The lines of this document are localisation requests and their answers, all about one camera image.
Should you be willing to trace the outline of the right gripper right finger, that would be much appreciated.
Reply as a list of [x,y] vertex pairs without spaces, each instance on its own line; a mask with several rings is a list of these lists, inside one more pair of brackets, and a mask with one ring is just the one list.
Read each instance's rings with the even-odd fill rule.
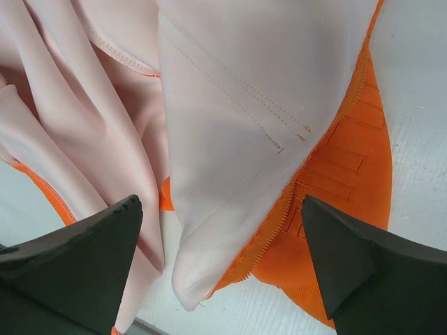
[[314,196],[302,222],[338,334],[445,334],[446,252],[360,221]]

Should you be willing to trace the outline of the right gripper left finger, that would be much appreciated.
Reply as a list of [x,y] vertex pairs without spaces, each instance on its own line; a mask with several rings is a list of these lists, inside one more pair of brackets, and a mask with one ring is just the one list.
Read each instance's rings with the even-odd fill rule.
[[136,195],[1,247],[2,334],[110,334],[142,224]]

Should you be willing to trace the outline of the orange jacket with pink lining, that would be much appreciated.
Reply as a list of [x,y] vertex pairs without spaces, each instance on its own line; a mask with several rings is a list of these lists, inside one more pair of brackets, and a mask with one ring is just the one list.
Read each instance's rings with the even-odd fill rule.
[[2,1],[1,160],[64,227],[131,196],[142,224],[115,324],[164,268],[194,310],[248,276],[332,327],[302,203],[386,229],[393,164],[369,42],[381,1]]

